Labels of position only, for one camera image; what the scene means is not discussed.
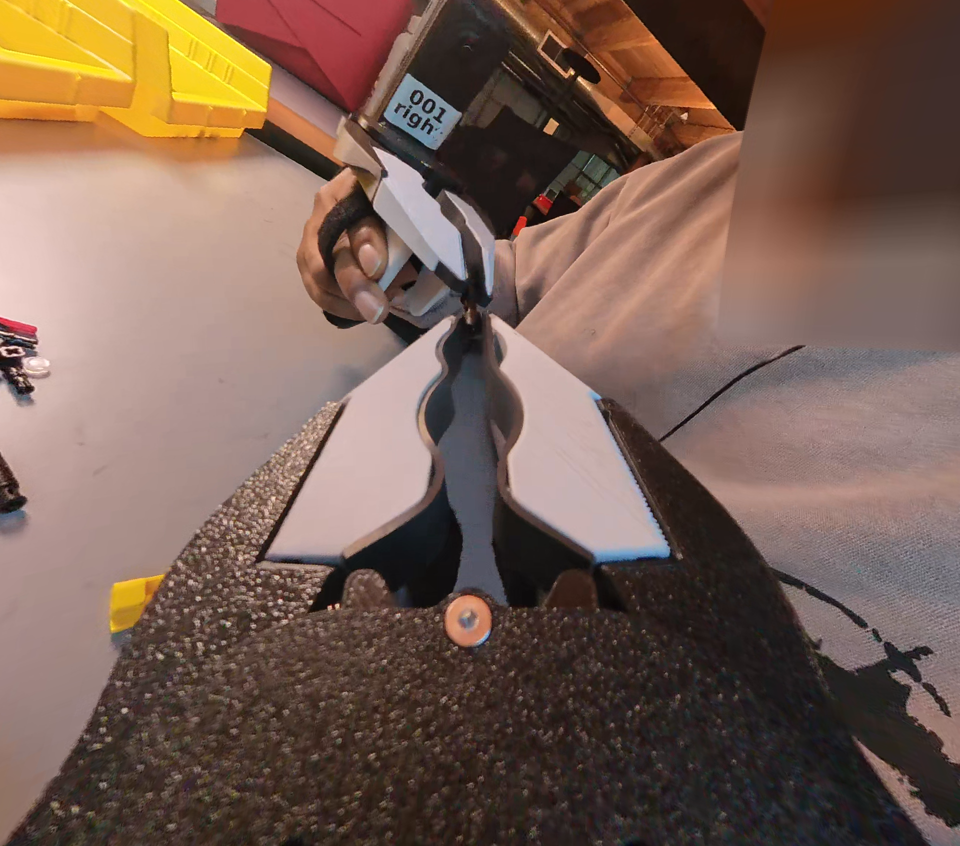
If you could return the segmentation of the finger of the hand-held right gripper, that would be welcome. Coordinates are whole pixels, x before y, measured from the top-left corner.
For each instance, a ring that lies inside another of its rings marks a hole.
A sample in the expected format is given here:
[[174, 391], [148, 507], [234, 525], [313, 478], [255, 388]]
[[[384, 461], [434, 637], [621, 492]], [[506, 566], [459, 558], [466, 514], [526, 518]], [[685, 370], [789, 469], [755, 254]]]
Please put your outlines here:
[[440, 214], [455, 233], [451, 262], [438, 261], [438, 276], [466, 303], [486, 309], [496, 279], [496, 238], [474, 205], [450, 190], [439, 192]]
[[388, 265], [378, 286], [388, 288], [413, 256], [453, 293], [471, 295], [472, 231], [466, 203], [448, 190], [432, 196], [424, 177], [402, 159], [380, 149], [373, 155], [381, 173], [371, 204], [388, 239]]

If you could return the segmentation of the yellow storage bin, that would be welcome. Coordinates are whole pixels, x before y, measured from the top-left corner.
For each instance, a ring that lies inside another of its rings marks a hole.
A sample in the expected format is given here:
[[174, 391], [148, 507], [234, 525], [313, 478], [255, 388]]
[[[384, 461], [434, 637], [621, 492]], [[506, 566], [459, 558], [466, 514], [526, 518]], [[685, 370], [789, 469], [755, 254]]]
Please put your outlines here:
[[71, 118], [105, 115], [145, 137], [236, 138], [266, 118], [271, 67], [180, 0], [124, 0], [143, 25], [134, 97], [128, 108], [73, 108]]
[[2, 117], [129, 108], [146, 28], [124, 0], [1, 0]]

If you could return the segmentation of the person's right hand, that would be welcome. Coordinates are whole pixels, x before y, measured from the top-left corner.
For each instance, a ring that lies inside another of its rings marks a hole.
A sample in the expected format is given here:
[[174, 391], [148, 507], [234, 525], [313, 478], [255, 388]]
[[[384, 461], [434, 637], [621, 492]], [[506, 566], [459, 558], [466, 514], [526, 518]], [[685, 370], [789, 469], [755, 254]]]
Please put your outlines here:
[[379, 285], [389, 260], [387, 238], [376, 215], [358, 220], [336, 242], [331, 266], [322, 256], [319, 231], [327, 215], [352, 193], [358, 180], [348, 167], [315, 195], [295, 261], [304, 288], [324, 312], [350, 321], [382, 323], [390, 300]]

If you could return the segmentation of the person's beige sweatshirt torso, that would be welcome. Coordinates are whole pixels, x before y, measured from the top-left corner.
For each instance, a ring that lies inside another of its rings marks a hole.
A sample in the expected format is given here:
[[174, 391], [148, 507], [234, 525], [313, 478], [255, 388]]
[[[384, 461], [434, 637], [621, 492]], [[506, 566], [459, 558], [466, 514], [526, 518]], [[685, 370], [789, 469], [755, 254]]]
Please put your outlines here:
[[958, 353], [738, 349], [594, 377], [782, 578], [846, 723], [958, 844]]

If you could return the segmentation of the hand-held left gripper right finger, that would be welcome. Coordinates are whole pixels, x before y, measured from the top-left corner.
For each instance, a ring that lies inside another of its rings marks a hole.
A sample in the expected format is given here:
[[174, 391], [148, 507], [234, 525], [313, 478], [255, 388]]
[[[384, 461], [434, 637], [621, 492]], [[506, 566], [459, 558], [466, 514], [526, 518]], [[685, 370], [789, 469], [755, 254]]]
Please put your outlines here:
[[588, 562], [668, 558], [600, 396], [501, 318], [485, 325], [491, 421], [512, 508]]

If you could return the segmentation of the grey desk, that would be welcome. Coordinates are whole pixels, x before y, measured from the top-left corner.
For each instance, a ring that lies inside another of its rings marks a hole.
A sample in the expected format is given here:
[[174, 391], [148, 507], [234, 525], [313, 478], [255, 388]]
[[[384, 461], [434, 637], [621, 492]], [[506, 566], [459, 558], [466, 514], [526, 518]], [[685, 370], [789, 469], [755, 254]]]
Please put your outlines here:
[[246, 134], [148, 139], [107, 118], [2, 121], [2, 316], [51, 361], [2, 382], [2, 840], [107, 684], [114, 582], [165, 573], [206, 519], [392, 359], [296, 265], [321, 179]]

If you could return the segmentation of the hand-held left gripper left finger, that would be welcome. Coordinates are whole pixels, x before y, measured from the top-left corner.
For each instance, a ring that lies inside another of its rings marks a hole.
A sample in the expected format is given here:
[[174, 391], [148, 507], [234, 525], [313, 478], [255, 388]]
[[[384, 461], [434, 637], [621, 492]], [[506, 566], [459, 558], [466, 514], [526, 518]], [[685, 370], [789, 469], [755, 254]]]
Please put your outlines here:
[[442, 318], [346, 396], [265, 548], [266, 561], [373, 562], [377, 543], [413, 527], [443, 483], [426, 405], [448, 374], [442, 351], [458, 323]]

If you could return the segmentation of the pile of small building pins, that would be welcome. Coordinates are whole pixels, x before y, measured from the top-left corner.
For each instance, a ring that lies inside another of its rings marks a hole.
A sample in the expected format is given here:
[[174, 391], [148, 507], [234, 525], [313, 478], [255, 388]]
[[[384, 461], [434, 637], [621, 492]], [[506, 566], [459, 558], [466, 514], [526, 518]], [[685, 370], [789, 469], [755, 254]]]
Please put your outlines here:
[[51, 362], [39, 345], [36, 326], [1, 317], [1, 375], [20, 401], [29, 401], [35, 381], [51, 375]]

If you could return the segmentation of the person's right forearm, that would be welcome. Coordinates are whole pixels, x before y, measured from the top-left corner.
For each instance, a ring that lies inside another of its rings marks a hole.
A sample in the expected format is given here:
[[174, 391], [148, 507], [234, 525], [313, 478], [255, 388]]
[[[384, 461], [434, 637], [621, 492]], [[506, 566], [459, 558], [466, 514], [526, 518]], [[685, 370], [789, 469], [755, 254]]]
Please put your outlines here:
[[715, 317], [744, 132], [727, 132], [615, 180], [573, 213], [496, 244], [490, 310], [555, 356], [577, 327], [599, 360], [607, 340], [666, 338]]

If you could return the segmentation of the yellow building panel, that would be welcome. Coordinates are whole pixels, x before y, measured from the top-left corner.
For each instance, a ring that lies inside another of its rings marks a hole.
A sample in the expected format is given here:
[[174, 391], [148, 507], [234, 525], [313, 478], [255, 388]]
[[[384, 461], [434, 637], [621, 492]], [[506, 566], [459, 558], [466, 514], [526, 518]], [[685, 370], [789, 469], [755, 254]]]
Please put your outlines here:
[[110, 635], [126, 632], [139, 622], [164, 578], [165, 574], [160, 573], [113, 584], [108, 614]]

